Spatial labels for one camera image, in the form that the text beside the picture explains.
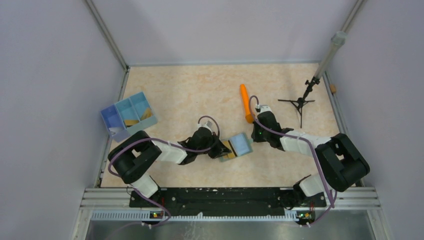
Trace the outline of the green card holder wallet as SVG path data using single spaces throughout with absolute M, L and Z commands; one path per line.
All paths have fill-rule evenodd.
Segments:
M 231 142 L 237 154 L 236 158 L 248 155 L 253 152 L 253 148 L 251 145 L 253 143 L 253 140 L 251 138 L 248 138 L 248 136 L 244 132 L 234 135 L 228 139 L 222 140 L 221 142 L 227 141 L 227 140 Z M 232 160 L 232 159 L 225 160 L 223 159 L 223 157 L 219 157 L 218 159 L 220 162 L 226 162 L 226 161 Z

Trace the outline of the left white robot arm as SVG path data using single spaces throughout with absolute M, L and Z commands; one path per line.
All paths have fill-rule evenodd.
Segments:
M 152 138 L 140 130 L 108 154 L 108 170 L 138 191 L 147 206 L 154 207 L 161 198 L 158 184 L 148 174 L 154 162 L 187 165 L 198 155 L 216 159 L 232 152 L 222 143 L 217 133 L 203 126 L 192 136 L 177 143 Z

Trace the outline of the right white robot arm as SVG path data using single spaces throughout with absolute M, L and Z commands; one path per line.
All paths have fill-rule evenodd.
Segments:
M 293 200 L 299 206 L 307 206 L 314 195 L 322 192 L 344 192 L 370 173 L 369 164 L 346 134 L 320 137 L 282 128 L 271 110 L 258 113 L 251 137 L 256 143 L 267 142 L 283 152 L 317 158 L 321 171 L 293 186 Z

